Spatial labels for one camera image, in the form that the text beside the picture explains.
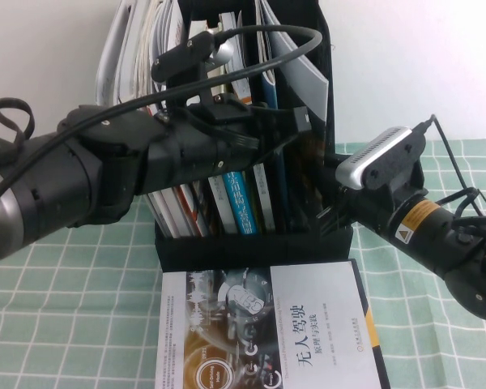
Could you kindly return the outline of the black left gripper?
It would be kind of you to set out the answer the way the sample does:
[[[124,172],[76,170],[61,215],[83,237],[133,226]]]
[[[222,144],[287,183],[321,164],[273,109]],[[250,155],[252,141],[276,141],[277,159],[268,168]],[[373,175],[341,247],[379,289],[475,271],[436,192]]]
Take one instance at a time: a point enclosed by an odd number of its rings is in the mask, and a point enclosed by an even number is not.
[[[161,128],[164,137],[151,143],[144,169],[146,194],[180,184],[248,169],[260,157],[279,154],[296,140],[296,135],[312,130],[305,106],[291,109],[264,109],[265,122],[280,135],[264,139],[259,150],[257,118],[250,109],[236,112],[235,105],[215,110],[222,119],[209,121],[203,109],[176,108],[170,122]]]

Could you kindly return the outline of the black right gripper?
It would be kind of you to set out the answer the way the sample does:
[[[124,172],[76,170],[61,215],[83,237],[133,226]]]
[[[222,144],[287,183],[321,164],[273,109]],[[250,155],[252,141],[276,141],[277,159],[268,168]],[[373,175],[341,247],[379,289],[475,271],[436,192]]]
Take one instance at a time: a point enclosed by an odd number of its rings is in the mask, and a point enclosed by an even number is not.
[[[410,158],[400,153],[380,156],[358,173],[356,189],[344,181],[348,174],[337,177],[351,160],[351,156],[331,154],[319,169],[319,191],[326,200],[326,209],[319,214],[321,235],[356,221],[390,240],[393,217],[410,197]]]

